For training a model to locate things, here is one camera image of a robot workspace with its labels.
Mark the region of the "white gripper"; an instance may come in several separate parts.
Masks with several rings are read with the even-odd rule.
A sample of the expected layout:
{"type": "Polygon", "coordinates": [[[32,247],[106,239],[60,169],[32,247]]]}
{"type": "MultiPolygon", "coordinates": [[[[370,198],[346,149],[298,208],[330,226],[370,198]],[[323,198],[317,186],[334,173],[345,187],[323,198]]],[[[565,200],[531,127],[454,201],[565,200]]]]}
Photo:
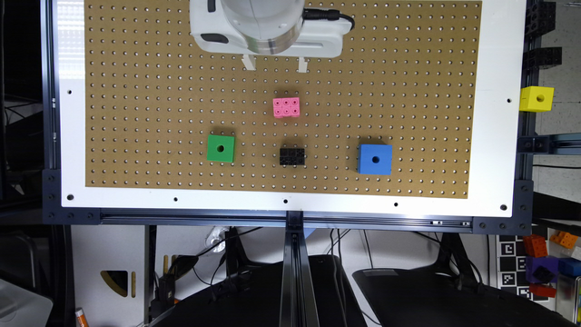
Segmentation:
{"type": "Polygon", "coordinates": [[[282,55],[299,57],[298,72],[306,73],[305,57],[339,56],[353,26],[340,11],[308,9],[303,0],[191,0],[189,9],[196,44],[243,55],[248,71],[256,70],[254,55],[282,55]]]}

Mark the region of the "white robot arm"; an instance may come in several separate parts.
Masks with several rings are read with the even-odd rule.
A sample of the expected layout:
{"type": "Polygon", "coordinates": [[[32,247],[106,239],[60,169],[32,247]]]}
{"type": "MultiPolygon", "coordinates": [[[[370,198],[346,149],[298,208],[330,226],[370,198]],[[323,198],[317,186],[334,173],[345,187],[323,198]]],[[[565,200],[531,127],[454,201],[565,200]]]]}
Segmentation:
{"type": "Polygon", "coordinates": [[[341,11],[308,8],[303,0],[191,0],[191,34],[209,53],[241,55],[246,69],[255,57],[286,56],[305,73],[309,58],[342,53],[343,36],[355,21],[341,11]]]}

